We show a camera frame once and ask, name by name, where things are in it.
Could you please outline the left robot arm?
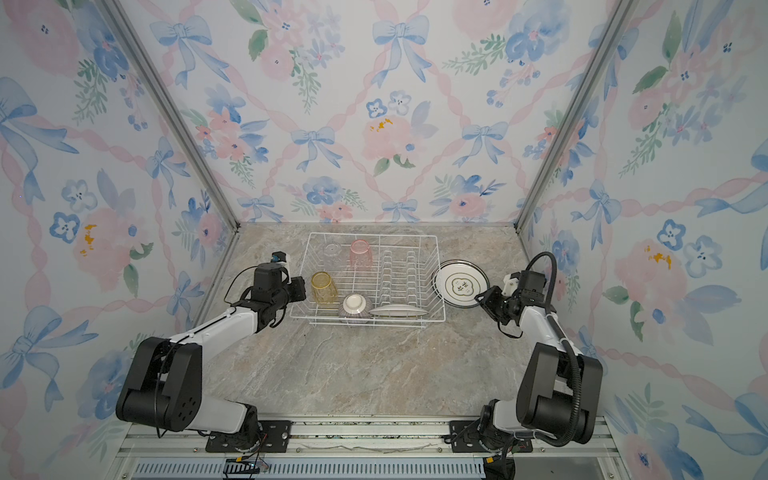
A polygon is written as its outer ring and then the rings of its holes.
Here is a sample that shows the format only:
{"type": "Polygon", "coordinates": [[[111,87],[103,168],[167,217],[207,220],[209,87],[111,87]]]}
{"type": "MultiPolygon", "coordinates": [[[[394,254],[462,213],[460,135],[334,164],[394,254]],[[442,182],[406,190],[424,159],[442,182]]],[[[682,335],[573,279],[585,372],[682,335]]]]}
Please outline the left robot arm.
{"type": "Polygon", "coordinates": [[[291,303],[306,299],[305,280],[293,277],[282,251],[251,268],[252,284],[223,314],[170,338],[143,340],[119,394],[118,419],[166,431],[196,431],[239,451],[265,438],[257,408],[203,393],[203,367],[241,340],[285,318],[291,303]]]}

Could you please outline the white wire dish rack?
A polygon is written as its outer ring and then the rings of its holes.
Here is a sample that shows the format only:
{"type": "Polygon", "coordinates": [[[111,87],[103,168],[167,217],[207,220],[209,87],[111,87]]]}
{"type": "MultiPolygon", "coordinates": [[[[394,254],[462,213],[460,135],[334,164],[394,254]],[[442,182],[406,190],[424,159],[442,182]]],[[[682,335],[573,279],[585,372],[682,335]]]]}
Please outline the white wire dish rack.
{"type": "Polygon", "coordinates": [[[434,235],[394,234],[309,234],[299,270],[307,281],[307,299],[290,308],[291,317],[312,325],[351,327],[394,326],[425,328],[446,320],[444,300],[432,288],[431,277],[441,264],[438,239],[434,235]],[[368,241],[373,253],[373,266],[368,271],[355,271],[350,266],[350,245],[354,240],[368,241]],[[323,253],[326,244],[342,246],[337,259],[323,253]],[[328,272],[337,287],[338,299],[333,305],[318,305],[312,295],[310,279],[318,271],[328,272]],[[359,293],[370,303],[369,315],[363,319],[343,318],[340,304],[345,296],[359,293]],[[428,311],[419,318],[373,317],[370,310],[387,304],[409,304],[428,311]]]}

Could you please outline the aluminium rail frame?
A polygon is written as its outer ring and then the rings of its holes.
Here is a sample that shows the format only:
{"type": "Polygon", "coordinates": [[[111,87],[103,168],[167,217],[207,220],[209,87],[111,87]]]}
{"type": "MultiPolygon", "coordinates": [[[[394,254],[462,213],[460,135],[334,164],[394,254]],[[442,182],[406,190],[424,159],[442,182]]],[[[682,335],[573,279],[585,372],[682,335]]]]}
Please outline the aluminium rail frame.
{"type": "Polygon", "coordinates": [[[492,450],[471,417],[266,415],[262,447],[206,449],[199,433],[133,426],[109,479],[626,479],[604,420],[586,444],[524,438],[492,450]]]}

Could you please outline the yellow glass cup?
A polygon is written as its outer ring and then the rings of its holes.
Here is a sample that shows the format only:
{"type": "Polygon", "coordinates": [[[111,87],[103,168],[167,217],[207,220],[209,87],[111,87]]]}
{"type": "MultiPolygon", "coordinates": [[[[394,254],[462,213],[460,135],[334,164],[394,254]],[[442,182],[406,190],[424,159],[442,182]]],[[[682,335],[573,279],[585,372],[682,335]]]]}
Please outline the yellow glass cup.
{"type": "Polygon", "coordinates": [[[332,276],[325,271],[314,273],[310,279],[312,295],[318,305],[333,305],[337,302],[338,291],[332,276]]]}

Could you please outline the aluminium corner post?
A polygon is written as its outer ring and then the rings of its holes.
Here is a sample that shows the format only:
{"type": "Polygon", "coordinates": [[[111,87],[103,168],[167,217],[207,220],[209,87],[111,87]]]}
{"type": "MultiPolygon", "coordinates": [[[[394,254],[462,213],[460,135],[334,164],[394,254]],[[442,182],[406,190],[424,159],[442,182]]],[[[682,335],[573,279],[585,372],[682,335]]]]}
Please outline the aluminium corner post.
{"type": "Polygon", "coordinates": [[[113,30],[120,45],[125,48],[129,59],[135,64],[142,80],[147,85],[148,93],[160,110],[162,118],[191,161],[193,169],[200,177],[203,186],[208,190],[213,203],[222,213],[225,223],[237,231],[240,223],[236,219],[233,209],[214,178],[213,170],[201,155],[176,102],[162,81],[159,70],[139,39],[126,11],[119,1],[96,1],[96,6],[104,16],[108,26],[113,30]]]}
{"type": "Polygon", "coordinates": [[[515,232],[519,236],[523,236],[527,224],[533,218],[537,202],[547,186],[550,175],[556,169],[567,141],[576,130],[581,115],[586,110],[587,104],[591,101],[596,83],[606,70],[610,57],[615,53],[616,46],[627,28],[629,17],[636,5],[636,1],[617,1],[615,8],[608,17],[605,27],[598,37],[597,47],[594,49],[592,57],[587,63],[580,81],[577,83],[577,88],[574,90],[574,96],[565,110],[560,129],[534,177],[531,190],[526,197],[518,218],[514,222],[515,232]]]}

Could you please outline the pink glass cup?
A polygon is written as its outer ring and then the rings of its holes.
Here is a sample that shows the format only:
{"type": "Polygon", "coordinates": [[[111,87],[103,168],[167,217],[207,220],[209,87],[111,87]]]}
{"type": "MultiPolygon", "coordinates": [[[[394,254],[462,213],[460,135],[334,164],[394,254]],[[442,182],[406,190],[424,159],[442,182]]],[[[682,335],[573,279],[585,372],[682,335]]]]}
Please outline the pink glass cup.
{"type": "Polygon", "coordinates": [[[351,243],[350,266],[355,271],[368,271],[372,268],[373,253],[368,241],[357,239],[351,243]]]}

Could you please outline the right aluminium corner post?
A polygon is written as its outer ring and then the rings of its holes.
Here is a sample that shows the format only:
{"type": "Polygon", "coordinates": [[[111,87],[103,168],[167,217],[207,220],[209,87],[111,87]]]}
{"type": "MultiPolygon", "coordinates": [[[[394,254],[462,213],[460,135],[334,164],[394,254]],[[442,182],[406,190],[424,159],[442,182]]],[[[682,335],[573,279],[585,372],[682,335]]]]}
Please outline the right aluminium corner post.
{"type": "Polygon", "coordinates": [[[587,104],[591,101],[596,83],[606,70],[610,57],[615,53],[616,46],[627,28],[629,17],[636,5],[636,1],[617,1],[615,8],[608,17],[605,27],[598,37],[597,47],[594,49],[592,57],[587,63],[580,81],[577,83],[577,88],[574,90],[574,96],[565,110],[560,129],[534,177],[531,190],[526,197],[518,218],[514,222],[515,232],[519,236],[523,236],[527,224],[533,218],[537,202],[547,186],[550,175],[556,169],[567,141],[576,130],[581,115],[586,110],[587,104]]]}

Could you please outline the clear glass cup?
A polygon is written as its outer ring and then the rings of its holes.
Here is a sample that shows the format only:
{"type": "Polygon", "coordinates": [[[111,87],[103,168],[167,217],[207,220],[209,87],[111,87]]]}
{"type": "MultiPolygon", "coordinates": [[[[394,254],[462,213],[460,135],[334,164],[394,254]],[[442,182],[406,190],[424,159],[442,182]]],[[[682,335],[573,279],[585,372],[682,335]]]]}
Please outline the clear glass cup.
{"type": "Polygon", "coordinates": [[[337,259],[342,253],[342,246],[335,242],[328,243],[325,245],[323,253],[328,259],[337,259]]]}

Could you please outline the left aluminium corner post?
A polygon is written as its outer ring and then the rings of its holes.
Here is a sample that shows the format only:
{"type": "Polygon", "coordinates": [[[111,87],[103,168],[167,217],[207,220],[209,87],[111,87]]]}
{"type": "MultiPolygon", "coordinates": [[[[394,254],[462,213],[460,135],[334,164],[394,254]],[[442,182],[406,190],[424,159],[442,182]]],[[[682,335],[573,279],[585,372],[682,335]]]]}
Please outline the left aluminium corner post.
{"type": "Polygon", "coordinates": [[[126,11],[119,1],[96,1],[96,6],[104,16],[108,26],[113,30],[120,45],[125,48],[129,59],[135,64],[142,80],[147,85],[148,93],[160,110],[162,118],[191,161],[193,169],[200,177],[203,186],[208,190],[213,203],[222,213],[225,223],[237,231],[240,223],[236,219],[233,209],[214,178],[213,170],[201,155],[176,102],[162,81],[159,70],[139,39],[126,11]]]}

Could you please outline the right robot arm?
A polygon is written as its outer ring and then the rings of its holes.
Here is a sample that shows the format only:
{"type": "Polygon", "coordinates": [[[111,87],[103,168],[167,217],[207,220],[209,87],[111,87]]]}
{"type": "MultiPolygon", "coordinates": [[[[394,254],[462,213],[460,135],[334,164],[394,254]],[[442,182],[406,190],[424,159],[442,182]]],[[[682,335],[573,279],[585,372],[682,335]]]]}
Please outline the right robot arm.
{"type": "Polygon", "coordinates": [[[554,290],[553,279],[524,270],[475,297],[499,328],[513,323],[521,330],[514,337],[532,346],[516,397],[492,400],[481,412],[477,435],[493,446],[509,449],[516,440],[536,439],[563,447],[592,439],[603,366],[564,333],[554,290]]]}

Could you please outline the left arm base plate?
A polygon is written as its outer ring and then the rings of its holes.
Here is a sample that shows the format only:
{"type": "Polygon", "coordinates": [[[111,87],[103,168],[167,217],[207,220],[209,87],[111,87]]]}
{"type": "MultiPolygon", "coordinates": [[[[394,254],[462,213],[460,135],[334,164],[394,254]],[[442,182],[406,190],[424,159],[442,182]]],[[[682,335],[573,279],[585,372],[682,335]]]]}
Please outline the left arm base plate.
{"type": "Polygon", "coordinates": [[[267,420],[243,426],[234,434],[213,433],[208,436],[206,453],[254,454],[285,453],[291,437],[292,422],[267,420]]]}

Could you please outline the white plate with clover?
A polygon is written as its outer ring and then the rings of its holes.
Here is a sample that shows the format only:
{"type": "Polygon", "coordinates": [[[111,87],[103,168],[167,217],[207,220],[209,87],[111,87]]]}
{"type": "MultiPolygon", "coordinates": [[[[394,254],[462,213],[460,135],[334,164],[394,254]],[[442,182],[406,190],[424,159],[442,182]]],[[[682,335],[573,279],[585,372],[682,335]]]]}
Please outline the white plate with clover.
{"type": "Polygon", "coordinates": [[[486,273],[474,263],[461,259],[443,261],[433,272],[431,283],[446,305],[460,309],[478,307],[476,297],[490,288],[486,273]]]}

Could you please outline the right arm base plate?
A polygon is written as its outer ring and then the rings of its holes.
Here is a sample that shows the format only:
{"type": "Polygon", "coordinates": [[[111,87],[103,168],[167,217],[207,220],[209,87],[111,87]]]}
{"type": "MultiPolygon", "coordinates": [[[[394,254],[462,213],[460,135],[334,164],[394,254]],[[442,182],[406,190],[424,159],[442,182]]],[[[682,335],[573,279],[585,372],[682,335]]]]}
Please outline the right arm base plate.
{"type": "Polygon", "coordinates": [[[489,456],[500,455],[507,440],[511,441],[511,454],[533,452],[530,439],[515,439],[493,427],[481,430],[479,419],[450,421],[449,433],[443,437],[444,443],[450,446],[453,453],[481,453],[489,456]]]}

